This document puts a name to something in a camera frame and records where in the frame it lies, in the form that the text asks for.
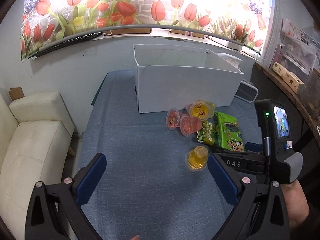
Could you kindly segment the right hand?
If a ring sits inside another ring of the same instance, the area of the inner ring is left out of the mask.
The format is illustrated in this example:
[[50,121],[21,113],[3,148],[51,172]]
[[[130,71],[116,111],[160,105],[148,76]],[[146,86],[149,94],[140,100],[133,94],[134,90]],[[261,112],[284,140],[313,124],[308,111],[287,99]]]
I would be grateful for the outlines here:
[[290,229],[299,227],[308,217],[310,208],[298,180],[281,185],[287,208]]

